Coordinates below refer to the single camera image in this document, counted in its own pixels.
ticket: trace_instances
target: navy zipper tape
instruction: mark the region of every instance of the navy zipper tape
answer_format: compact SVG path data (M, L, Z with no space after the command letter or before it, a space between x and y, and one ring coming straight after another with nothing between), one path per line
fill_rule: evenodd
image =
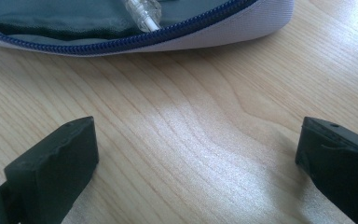
M246 9L258 0L229 0L225 4L210 11L204 12L199 16L189 20L164 27L152 33L133 35L130 37L109 40L103 43L79 45L79 46L60 46L36 44L28 41L12 38L0 33L0 40L25 49L58 53L65 55L98 55L121 52L130 49L138 49L166 42L184 35L195 33L201 29L220 22L241 10Z

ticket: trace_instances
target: black object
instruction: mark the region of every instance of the black object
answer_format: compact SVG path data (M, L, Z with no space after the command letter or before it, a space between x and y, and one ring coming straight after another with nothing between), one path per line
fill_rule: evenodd
M358 134L329 121L304 118L296 163L358 223Z
M5 168L0 224L61 223L98 160L92 117L62 125Z

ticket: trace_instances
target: light wood surface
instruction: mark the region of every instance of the light wood surface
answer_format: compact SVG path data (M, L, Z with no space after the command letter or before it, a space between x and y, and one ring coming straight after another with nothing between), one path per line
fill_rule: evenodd
M351 223L294 159L305 116L358 133L358 0L297 0L276 34L210 49L0 48L0 184L86 116L101 161L64 223Z

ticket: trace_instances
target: clear plastic pen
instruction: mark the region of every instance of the clear plastic pen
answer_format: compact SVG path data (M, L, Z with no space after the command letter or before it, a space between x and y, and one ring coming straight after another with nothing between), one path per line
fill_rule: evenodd
M132 19L143 32L153 32L161 27L161 5L157 0L121 0Z

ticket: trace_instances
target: pencil case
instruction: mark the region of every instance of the pencil case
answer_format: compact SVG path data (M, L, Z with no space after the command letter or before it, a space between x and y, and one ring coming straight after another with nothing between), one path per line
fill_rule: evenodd
M161 0L161 29L140 31L119 0L0 0L0 46L70 56L196 49L281 29L294 0Z

